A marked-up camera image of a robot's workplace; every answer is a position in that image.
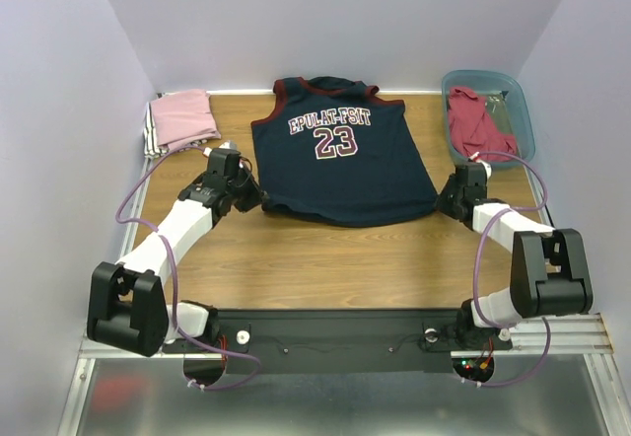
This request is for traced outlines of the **navy jersey tank top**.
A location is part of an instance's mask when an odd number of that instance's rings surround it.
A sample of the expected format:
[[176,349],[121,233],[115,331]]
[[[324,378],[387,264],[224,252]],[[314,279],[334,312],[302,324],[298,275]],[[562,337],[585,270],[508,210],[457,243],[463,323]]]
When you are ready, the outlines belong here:
[[336,77],[278,79],[272,113],[251,123],[264,211],[342,227],[432,214],[437,191],[402,100]]

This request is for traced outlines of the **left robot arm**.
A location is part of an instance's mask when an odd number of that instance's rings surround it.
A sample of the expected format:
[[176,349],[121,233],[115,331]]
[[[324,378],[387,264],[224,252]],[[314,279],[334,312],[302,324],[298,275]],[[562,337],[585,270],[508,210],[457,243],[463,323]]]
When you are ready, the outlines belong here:
[[192,302],[166,301],[164,288],[177,284],[177,266],[190,249],[231,210],[248,212],[263,193],[250,162],[233,142],[207,148],[207,166],[177,196],[171,211],[117,262],[93,271],[88,339],[145,357],[185,339],[196,350],[223,345],[217,312]]

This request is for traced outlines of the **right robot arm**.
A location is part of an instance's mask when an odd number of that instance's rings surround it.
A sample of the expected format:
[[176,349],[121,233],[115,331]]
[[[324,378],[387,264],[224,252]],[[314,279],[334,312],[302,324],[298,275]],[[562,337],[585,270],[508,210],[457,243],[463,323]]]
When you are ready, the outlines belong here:
[[[582,235],[537,223],[518,207],[490,198],[491,168],[481,161],[459,164],[438,196],[436,209],[480,235],[473,269],[473,297],[460,306],[453,336],[475,347],[525,319],[588,313],[594,293]],[[493,241],[511,254],[510,283],[479,293],[484,246]]]

